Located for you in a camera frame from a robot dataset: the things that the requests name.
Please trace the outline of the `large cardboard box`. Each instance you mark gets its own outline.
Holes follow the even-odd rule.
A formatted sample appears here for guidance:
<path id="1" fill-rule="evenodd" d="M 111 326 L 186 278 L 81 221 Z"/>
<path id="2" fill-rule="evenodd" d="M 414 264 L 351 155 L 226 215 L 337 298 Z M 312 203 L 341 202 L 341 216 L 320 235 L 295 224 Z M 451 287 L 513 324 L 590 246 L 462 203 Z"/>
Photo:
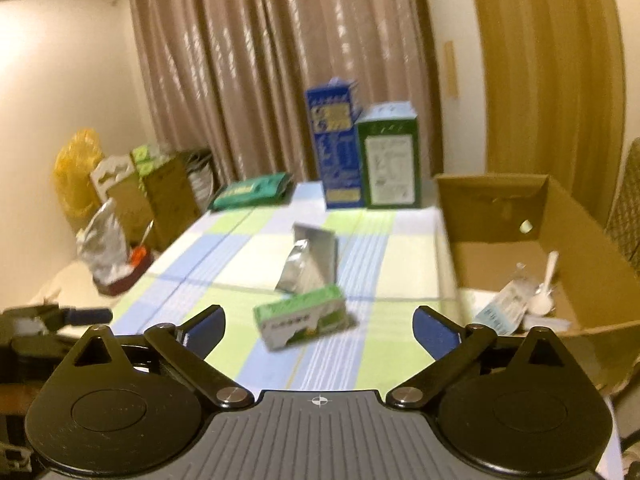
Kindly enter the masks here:
<path id="1" fill-rule="evenodd" d="M 519 261 L 542 280 L 556 250 L 554 314 L 572 322 L 563 342 L 600 390 L 622 390 L 639 361 L 639 280 L 600 224 L 550 177 L 439 176 L 436 186 L 445 314 L 468 324 L 460 288 L 498 292 Z"/>

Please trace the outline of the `beige curtain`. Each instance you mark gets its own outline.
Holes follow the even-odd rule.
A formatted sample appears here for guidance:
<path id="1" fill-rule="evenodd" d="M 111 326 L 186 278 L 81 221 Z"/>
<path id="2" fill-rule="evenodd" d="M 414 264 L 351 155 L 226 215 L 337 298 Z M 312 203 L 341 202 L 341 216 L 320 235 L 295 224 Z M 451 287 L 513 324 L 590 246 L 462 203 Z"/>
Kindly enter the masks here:
<path id="1" fill-rule="evenodd" d="M 208 148 L 222 182 L 318 178 L 305 93 L 353 80 L 365 103 L 408 101 L 421 174 L 444 166 L 427 0 L 130 0 L 161 144 Z"/>

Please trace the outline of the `brown cardboard boxes stack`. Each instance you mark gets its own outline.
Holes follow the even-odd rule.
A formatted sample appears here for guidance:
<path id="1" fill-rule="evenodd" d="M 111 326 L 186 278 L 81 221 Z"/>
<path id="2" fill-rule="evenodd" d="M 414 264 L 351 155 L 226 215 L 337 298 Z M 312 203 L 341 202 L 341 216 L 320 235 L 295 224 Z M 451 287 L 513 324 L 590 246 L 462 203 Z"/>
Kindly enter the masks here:
<path id="1" fill-rule="evenodd" d="M 178 240 L 202 215 L 180 155 L 170 156 L 148 172 L 134 170 L 113 184 L 106 196 L 115 202 L 116 217 L 127 242 L 141 243 L 152 224 L 144 244 L 158 252 Z"/>

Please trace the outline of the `clear bag metal rack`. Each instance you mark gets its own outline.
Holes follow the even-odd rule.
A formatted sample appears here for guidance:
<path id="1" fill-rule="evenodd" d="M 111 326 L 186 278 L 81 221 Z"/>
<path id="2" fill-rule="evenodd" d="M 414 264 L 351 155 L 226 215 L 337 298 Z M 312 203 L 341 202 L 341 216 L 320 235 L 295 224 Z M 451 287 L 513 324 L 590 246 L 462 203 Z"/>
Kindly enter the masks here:
<path id="1" fill-rule="evenodd" d="M 518 286 L 522 286 L 529 290 L 532 294 L 538 290 L 541 283 L 536 272 L 533 271 L 526 263 L 521 261 L 515 263 L 512 280 L 518 284 Z"/>

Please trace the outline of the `white plastic spoon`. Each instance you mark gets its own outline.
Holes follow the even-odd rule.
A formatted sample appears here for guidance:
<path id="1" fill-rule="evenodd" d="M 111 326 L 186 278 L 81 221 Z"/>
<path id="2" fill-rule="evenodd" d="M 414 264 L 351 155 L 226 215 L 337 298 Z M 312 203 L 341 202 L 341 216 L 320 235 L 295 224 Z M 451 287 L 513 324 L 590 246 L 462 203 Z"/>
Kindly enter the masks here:
<path id="1" fill-rule="evenodd" d="M 549 252 L 544 280 L 537 291 L 531 296 L 527 303 L 527 313 L 536 316 L 546 316 L 554 308 L 554 300 L 551 296 L 551 282 L 554 277 L 556 265 L 558 264 L 559 253 L 556 250 Z"/>

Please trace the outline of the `yellow plastic bag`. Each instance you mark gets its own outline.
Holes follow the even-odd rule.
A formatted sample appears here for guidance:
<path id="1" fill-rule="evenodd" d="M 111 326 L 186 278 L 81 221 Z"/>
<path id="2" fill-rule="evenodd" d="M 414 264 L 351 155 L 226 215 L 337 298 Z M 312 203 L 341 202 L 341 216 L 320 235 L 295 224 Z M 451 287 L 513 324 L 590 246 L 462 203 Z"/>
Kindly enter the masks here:
<path id="1" fill-rule="evenodd" d="M 102 202 L 90 178 L 104 159 L 96 130 L 77 131 L 56 156 L 52 181 L 58 203 L 73 232 L 85 229 Z"/>

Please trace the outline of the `wooden door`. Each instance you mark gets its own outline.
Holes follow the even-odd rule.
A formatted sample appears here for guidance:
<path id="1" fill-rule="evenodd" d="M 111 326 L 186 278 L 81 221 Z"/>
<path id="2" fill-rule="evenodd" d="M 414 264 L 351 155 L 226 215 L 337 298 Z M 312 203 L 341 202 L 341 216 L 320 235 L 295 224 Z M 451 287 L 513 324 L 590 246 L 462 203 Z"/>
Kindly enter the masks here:
<path id="1" fill-rule="evenodd" d="M 597 222 L 614 200 L 625 122 L 615 0 L 475 0 L 485 69 L 486 165 L 548 174 Z"/>

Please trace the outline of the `silver foil bag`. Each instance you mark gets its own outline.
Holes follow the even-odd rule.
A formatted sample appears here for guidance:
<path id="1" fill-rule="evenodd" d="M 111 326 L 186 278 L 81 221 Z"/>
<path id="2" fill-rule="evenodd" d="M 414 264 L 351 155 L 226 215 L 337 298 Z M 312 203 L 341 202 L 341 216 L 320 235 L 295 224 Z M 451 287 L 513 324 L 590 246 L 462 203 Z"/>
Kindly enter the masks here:
<path id="1" fill-rule="evenodd" d="M 337 274 L 337 239 L 333 231 L 295 223 L 294 243 L 276 289 L 292 295 L 334 285 Z"/>

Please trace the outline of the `white cutout cardboard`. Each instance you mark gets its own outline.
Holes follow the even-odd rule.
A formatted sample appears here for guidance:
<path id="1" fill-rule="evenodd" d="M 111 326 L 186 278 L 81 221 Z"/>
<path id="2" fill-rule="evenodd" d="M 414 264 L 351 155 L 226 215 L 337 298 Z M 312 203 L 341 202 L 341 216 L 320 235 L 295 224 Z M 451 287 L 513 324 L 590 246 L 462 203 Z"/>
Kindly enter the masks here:
<path id="1" fill-rule="evenodd" d="M 108 156 L 102 159 L 91 171 L 90 179 L 102 202 L 108 199 L 107 191 L 136 172 L 129 155 Z"/>

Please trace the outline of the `checkered tablecloth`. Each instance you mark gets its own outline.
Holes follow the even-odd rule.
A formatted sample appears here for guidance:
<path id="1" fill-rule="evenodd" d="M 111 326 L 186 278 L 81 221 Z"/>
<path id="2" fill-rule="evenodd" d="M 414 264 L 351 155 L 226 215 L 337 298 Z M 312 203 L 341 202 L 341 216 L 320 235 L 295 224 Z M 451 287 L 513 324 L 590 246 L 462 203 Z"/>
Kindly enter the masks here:
<path id="1" fill-rule="evenodd" d="M 112 329 L 140 333 L 218 304 L 227 333 L 210 362 L 250 390 L 384 392 L 431 363 L 411 321 L 421 304 L 439 311 L 451 304 L 439 281 L 443 251 L 434 207 L 331 210 L 318 183 L 301 184 L 282 206 L 204 214 L 119 300 Z M 255 308 L 328 284 L 327 266 L 349 326 L 269 350 Z"/>

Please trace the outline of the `quilted brown chair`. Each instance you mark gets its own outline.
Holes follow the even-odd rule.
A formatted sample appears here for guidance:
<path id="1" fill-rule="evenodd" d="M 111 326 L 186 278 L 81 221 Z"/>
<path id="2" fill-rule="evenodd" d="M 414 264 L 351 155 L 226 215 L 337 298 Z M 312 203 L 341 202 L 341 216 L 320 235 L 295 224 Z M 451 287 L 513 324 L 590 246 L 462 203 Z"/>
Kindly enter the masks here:
<path id="1" fill-rule="evenodd" d="M 639 273 L 640 140 L 631 142 L 620 185 L 605 232 L 631 267 Z"/>

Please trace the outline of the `clear blue label packet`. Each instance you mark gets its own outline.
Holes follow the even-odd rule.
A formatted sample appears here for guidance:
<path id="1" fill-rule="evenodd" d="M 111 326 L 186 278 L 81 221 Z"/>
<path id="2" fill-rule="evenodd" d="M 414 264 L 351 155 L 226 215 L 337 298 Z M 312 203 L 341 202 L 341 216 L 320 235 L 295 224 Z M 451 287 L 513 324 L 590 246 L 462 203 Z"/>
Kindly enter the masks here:
<path id="1" fill-rule="evenodd" d="M 499 336 L 510 336 L 520 327 L 535 292 L 536 286 L 530 281 L 514 278 L 477 312 L 473 322 L 491 328 Z"/>

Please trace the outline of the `blue tall carton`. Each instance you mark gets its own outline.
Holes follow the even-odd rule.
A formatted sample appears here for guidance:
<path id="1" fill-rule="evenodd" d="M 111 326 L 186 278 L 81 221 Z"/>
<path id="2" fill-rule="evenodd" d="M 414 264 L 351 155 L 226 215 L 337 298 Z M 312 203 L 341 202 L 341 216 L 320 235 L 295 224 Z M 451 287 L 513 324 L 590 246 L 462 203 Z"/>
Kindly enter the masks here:
<path id="1" fill-rule="evenodd" d="M 305 98 L 326 208 L 362 207 L 356 130 L 362 112 L 358 82 L 334 77 L 308 89 Z"/>

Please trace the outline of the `green white spray box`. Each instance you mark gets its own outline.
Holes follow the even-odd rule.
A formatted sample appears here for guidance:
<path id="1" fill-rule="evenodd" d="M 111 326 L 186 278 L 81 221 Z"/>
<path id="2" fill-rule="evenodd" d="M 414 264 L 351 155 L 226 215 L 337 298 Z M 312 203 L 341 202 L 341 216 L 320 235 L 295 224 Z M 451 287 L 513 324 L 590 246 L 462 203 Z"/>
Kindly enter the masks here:
<path id="1" fill-rule="evenodd" d="M 270 351 L 349 326 L 346 299 L 337 285 L 260 304 L 254 307 L 253 314 L 259 335 Z"/>

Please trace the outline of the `dark green carton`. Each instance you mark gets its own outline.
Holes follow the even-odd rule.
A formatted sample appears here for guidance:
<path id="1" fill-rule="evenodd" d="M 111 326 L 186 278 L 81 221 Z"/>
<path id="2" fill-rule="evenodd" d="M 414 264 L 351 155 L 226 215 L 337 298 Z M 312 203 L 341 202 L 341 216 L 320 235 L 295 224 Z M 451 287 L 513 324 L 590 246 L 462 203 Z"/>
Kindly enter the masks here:
<path id="1" fill-rule="evenodd" d="M 363 191 L 369 208 L 418 208 L 418 114 L 409 101 L 376 103 L 356 122 Z"/>

